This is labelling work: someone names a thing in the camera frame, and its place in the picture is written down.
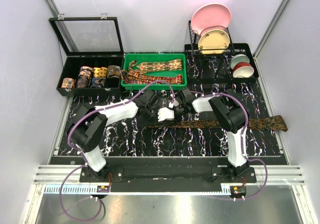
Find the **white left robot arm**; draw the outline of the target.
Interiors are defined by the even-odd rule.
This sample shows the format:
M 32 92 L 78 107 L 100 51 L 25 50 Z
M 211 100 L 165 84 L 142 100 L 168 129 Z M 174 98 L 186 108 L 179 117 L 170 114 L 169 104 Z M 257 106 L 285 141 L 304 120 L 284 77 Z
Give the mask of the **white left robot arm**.
M 161 98 L 152 90 L 109 105 L 84 104 L 72 120 L 67 143 L 80 152 L 90 176 L 103 182 L 108 177 L 108 169 L 99 144 L 105 127 L 135 117 L 143 118 L 148 124 L 157 122 L 160 104 Z

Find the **black key pattern tie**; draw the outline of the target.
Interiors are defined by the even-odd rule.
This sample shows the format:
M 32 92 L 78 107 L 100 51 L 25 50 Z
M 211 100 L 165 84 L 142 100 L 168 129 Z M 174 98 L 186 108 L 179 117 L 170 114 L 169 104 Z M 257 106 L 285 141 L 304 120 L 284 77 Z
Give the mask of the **black key pattern tie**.
M 223 124 L 221 125 L 218 120 L 191 120 L 180 121 L 174 120 L 165 121 L 164 123 L 150 124 L 148 128 L 191 128 L 191 129 L 224 129 L 227 132 L 234 130 L 241 130 L 244 124 Z M 247 127 L 251 130 L 267 130 L 267 131 L 284 131 L 287 132 L 287 125 L 281 115 L 275 115 L 265 118 L 250 118 Z

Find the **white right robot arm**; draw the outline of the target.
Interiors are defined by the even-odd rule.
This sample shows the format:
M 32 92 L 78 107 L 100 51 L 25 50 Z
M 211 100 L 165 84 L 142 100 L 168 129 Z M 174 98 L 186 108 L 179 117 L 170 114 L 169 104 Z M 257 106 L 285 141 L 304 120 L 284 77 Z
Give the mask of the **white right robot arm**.
M 221 128 L 226 131 L 228 155 L 227 167 L 222 171 L 232 182 L 239 182 L 249 169 L 245 148 L 249 115 L 246 108 L 231 92 L 221 92 L 195 97 L 189 88 L 174 95 L 174 115 L 213 112 Z

